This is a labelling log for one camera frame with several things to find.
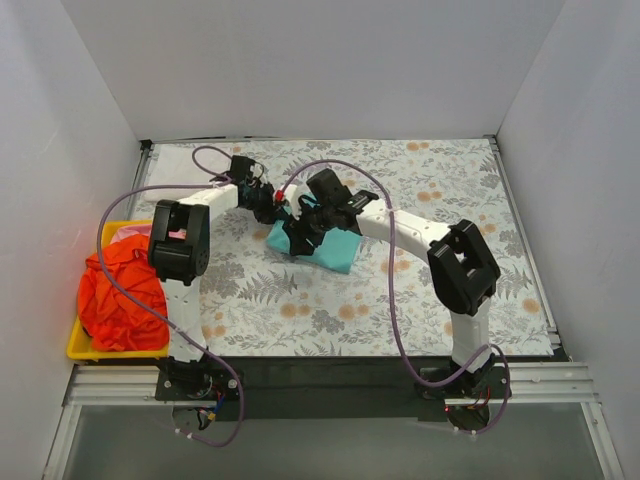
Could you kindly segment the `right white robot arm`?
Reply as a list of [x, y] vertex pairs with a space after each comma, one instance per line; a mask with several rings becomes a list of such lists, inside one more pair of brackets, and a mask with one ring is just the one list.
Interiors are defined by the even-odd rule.
[[478, 227], [469, 220], [448, 225], [395, 210], [385, 191], [353, 193], [330, 168], [311, 177], [307, 186], [308, 197], [291, 183], [274, 195], [276, 205], [291, 210], [283, 225], [291, 254], [313, 254], [327, 232], [340, 229], [385, 241], [390, 249], [406, 250], [425, 261], [435, 294], [451, 317], [452, 371], [442, 380], [428, 380], [420, 373], [414, 378], [428, 389], [479, 395], [494, 365], [489, 310], [501, 272]]

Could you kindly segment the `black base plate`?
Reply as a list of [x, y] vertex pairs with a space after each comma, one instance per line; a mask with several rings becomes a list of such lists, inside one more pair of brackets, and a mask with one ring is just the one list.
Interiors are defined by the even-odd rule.
[[465, 373], [435, 389], [409, 374], [398, 357], [229, 357], [229, 370], [206, 359], [188, 365], [160, 361], [155, 397], [183, 406], [221, 405], [218, 417], [364, 419], [409, 417], [444, 422], [450, 406], [479, 426], [488, 408], [511, 395], [501, 363]]

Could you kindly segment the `orange t shirt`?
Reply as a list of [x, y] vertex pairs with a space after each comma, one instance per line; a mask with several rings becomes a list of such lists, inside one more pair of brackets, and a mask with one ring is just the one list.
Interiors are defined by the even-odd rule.
[[89, 256], [77, 292], [77, 313], [103, 352], [151, 351], [165, 347], [169, 329], [160, 318], [166, 301], [147, 260], [149, 238], [134, 235]]

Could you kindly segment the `pink t shirt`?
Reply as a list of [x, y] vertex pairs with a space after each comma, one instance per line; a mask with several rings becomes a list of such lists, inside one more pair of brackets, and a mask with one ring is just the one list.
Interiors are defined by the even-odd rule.
[[129, 224], [122, 226], [116, 230], [111, 238], [110, 243], [120, 242], [134, 235], [150, 236], [152, 225], [150, 223]]

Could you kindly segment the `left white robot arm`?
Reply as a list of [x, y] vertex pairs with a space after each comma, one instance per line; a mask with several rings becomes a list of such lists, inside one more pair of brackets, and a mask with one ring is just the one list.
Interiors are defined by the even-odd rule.
[[226, 212], [251, 211], [262, 224], [272, 225], [282, 213], [274, 204], [274, 187], [262, 179], [257, 161], [234, 155], [210, 186], [179, 200], [156, 204], [148, 260], [160, 281], [172, 324], [168, 357], [179, 364], [201, 361], [208, 349], [200, 320], [200, 282], [210, 258], [211, 223]]

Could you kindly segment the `floral patterned table mat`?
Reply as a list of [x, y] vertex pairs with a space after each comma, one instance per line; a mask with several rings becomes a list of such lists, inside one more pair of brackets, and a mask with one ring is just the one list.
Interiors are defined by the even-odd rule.
[[[177, 193], [178, 185], [146, 184], [157, 145], [142, 167], [147, 191], [133, 207], [136, 219], [150, 218], [158, 200]], [[446, 224], [474, 222], [501, 270], [491, 341], [509, 355], [551, 354], [551, 323], [488, 140], [249, 140], [213, 150], [222, 149], [261, 162], [274, 185], [289, 177], [304, 183], [328, 166], [352, 191], [385, 191], [397, 209]], [[450, 315], [416, 256], [364, 238], [350, 272], [341, 274], [270, 249], [268, 232], [241, 209], [213, 224], [200, 301], [203, 333], [216, 354], [450, 352]]]

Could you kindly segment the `teal t shirt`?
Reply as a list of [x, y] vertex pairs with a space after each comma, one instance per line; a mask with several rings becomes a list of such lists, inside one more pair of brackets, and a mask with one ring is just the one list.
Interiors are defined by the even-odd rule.
[[[281, 254], [290, 254], [290, 240], [284, 229], [284, 221], [277, 220], [266, 239], [266, 245]], [[311, 255], [294, 258], [315, 264], [341, 274], [348, 274], [361, 244], [361, 237], [353, 232], [334, 228], [325, 234], [324, 240]]]

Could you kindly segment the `white folded t shirt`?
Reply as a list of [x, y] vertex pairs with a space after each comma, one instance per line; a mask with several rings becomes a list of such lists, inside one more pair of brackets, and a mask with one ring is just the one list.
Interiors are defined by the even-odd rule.
[[205, 148], [196, 153], [196, 146], [157, 145], [150, 163], [146, 184], [155, 185], [208, 185], [215, 173], [229, 169], [231, 153]]

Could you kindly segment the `yellow plastic bin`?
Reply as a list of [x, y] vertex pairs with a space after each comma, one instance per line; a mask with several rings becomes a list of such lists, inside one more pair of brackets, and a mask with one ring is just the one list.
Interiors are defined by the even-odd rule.
[[[110, 221], [101, 235], [109, 273], [128, 293], [157, 313], [167, 314], [166, 300], [147, 251], [151, 222]], [[113, 287], [98, 256], [85, 260], [77, 291], [77, 318], [67, 345], [72, 360], [163, 358], [169, 327]]]

